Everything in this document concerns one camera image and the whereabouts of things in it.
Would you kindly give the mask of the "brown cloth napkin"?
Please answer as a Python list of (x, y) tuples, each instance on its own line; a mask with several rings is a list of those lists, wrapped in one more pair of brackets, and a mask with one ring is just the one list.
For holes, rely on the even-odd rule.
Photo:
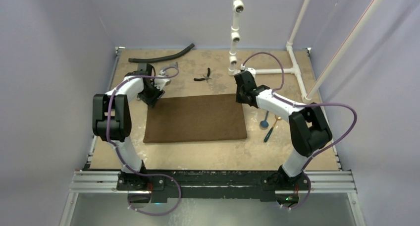
[(144, 143), (242, 140), (248, 137), (235, 94), (160, 99), (148, 108)]

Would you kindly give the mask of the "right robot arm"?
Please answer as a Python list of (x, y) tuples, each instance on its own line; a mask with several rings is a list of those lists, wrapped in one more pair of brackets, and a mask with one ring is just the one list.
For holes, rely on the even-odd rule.
[(320, 105), (304, 105), (276, 94), (265, 85), (257, 86), (249, 71), (234, 75), (236, 102), (271, 112), (289, 124), (292, 153), (275, 174), (279, 186), (291, 189), (303, 174), (314, 152), (332, 140), (332, 133)]

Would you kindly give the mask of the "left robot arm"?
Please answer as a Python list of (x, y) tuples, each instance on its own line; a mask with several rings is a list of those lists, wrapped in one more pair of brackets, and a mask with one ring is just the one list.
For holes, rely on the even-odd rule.
[(132, 120), (129, 103), (133, 99), (154, 107), (171, 80), (166, 70), (155, 73), (151, 64), (139, 64), (122, 82), (104, 94), (93, 97), (93, 133), (116, 153), (121, 171), (119, 184), (141, 191), (151, 184), (143, 160), (137, 155), (130, 134)]

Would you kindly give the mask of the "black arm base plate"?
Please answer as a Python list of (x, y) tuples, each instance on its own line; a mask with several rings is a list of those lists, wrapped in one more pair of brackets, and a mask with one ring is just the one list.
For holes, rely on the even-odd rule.
[(309, 188), (302, 174), (286, 179), (277, 170), (175, 170), (148, 169), (146, 176), (119, 172), (118, 191), (149, 194), (153, 203), (169, 198), (259, 199), (281, 203), (297, 201), (296, 193)]

